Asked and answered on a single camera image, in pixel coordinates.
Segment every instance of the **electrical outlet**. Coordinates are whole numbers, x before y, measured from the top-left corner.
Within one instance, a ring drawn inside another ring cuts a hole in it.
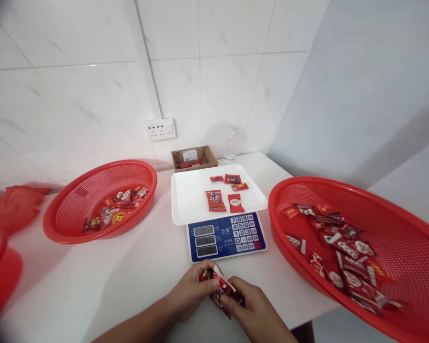
[[[146,130],[151,141],[176,138],[173,118],[151,119],[146,121]]]

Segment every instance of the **digital display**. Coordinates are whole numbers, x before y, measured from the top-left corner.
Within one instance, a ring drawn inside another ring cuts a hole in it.
[[[206,234],[213,234],[215,229],[212,225],[201,226],[199,228],[194,228],[194,236],[205,236]]]
[[[214,235],[212,236],[205,236],[205,237],[197,237],[195,239],[195,246],[199,247],[199,246],[204,246],[204,245],[210,245],[210,244],[215,244],[216,243],[216,238]]]
[[[217,255],[218,247],[216,245],[211,245],[208,247],[198,248],[197,249],[197,257],[204,257],[209,255]]]

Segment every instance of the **white tray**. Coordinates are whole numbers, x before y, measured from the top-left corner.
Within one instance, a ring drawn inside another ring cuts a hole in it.
[[[232,184],[223,181],[211,182],[210,176],[238,174],[248,190],[235,192]],[[221,190],[226,212],[209,212],[205,191]],[[209,219],[231,215],[228,194],[242,196],[245,212],[255,212],[267,208],[267,198],[249,177],[240,164],[230,164],[195,171],[178,172],[172,175],[172,220],[176,225],[187,225]]]

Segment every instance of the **red plastic basket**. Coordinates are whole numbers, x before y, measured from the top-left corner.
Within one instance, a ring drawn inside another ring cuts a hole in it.
[[[132,214],[99,232],[82,233],[84,220],[97,217],[105,199],[137,186],[149,187],[150,191]],[[156,171],[143,161],[116,161],[92,169],[72,181],[52,200],[43,218],[44,233],[49,239],[62,244],[119,236],[135,227],[149,213],[156,186]]]
[[[316,230],[304,216],[289,220],[280,212],[292,203],[324,202],[338,209],[378,254],[381,267],[396,284],[380,291],[404,304],[400,312],[377,317],[361,308],[325,279],[289,242],[285,231],[307,240],[307,251],[336,263],[332,249],[321,245]],[[359,318],[400,342],[429,342],[429,225],[404,209],[357,187],[313,177],[294,177],[277,184],[269,197],[273,237],[292,267],[312,286],[339,302]]]

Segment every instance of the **label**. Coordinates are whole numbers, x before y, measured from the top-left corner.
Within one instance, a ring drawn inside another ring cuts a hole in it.
[[[197,160],[197,150],[191,149],[183,152],[183,160],[184,162]]]

